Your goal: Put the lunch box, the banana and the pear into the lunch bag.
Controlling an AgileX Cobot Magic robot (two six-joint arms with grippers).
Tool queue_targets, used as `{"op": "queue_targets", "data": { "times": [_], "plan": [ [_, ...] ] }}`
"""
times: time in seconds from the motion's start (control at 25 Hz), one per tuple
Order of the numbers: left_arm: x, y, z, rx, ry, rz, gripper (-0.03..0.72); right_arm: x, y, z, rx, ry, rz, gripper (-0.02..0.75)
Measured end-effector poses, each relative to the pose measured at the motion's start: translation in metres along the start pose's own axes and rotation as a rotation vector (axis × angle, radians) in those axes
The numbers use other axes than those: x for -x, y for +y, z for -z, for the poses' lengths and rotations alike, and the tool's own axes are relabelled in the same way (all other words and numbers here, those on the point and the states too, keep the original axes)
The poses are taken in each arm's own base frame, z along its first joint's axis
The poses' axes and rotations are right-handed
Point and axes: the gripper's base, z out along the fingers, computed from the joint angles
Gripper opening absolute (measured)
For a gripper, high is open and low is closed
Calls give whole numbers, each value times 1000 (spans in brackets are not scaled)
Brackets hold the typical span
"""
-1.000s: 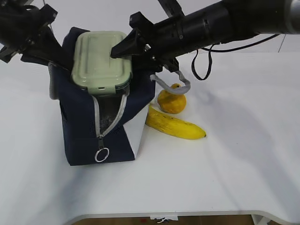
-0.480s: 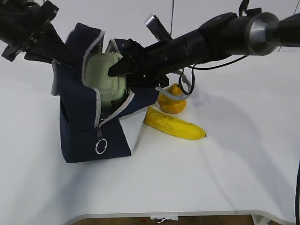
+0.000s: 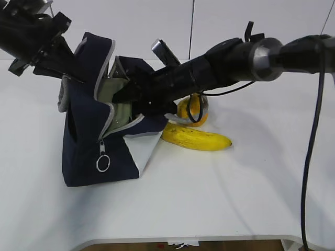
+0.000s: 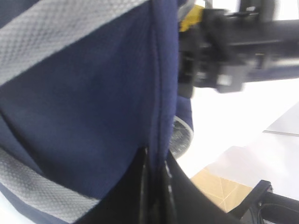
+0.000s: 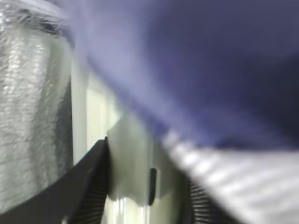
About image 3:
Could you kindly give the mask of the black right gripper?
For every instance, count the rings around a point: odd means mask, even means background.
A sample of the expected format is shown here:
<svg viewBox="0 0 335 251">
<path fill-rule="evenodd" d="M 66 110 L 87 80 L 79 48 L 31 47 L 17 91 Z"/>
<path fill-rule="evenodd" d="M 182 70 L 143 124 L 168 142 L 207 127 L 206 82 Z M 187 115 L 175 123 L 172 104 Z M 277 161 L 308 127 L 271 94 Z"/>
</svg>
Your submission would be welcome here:
<svg viewBox="0 0 335 251">
<path fill-rule="evenodd" d="M 135 66 L 132 83 L 113 95 L 113 102 L 132 102 L 143 115 L 176 114 L 177 99 L 208 88 L 209 62 L 193 59 L 155 71 L 147 63 Z"/>
</svg>

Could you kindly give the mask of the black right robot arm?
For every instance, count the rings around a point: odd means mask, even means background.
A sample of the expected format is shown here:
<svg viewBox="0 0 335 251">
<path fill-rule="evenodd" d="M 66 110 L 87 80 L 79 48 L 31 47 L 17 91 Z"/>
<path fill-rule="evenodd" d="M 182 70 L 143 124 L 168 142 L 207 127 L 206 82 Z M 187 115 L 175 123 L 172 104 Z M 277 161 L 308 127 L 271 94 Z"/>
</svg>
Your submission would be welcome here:
<svg viewBox="0 0 335 251">
<path fill-rule="evenodd" d="M 282 44 L 263 34 L 223 41 L 182 64 L 149 73 L 136 66 L 129 82 L 113 96 L 143 115 L 175 114 L 185 96 L 241 81 L 269 82 L 284 72 L 333 73 L 334 37 L 308 35 Z"/>
</svg>

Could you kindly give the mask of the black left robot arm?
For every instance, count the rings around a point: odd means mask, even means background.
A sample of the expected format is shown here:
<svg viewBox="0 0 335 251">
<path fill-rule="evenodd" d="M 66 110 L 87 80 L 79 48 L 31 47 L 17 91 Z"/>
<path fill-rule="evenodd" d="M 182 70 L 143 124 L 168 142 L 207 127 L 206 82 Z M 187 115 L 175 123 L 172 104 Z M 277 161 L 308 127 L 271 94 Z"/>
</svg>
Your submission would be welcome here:
<svg viewBox="0 0 335 251">
<path fill-rule="evenodd" d="M 46 13 L 52 1 L 1 1 L 1 50 L 14 60 L 9 71 L 21 76 L 34 67 L 35 75 L 88 81 L 84 67 L 68 46 L 63 34 L 71 19 L 62 12 Z"/>
</svg>

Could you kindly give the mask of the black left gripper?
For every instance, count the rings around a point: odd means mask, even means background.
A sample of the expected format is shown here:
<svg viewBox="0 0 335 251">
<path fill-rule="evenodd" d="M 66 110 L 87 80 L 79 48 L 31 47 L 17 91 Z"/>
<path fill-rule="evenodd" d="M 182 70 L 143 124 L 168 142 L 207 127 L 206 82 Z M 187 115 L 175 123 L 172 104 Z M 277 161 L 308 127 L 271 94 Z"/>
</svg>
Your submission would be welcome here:
<svg viewBox="0 0 335 251">
<path fill-rule="evenodd" d="M 62 37 L 71 22 L 62 12 L 51 17 L 33 15 L 22 7 L 2 8 L 1 49 L 14 57 L 8 70 L 21 76 L 33 66 L 35 75 L 87 82 L 85 67 Z"/>
</svg>

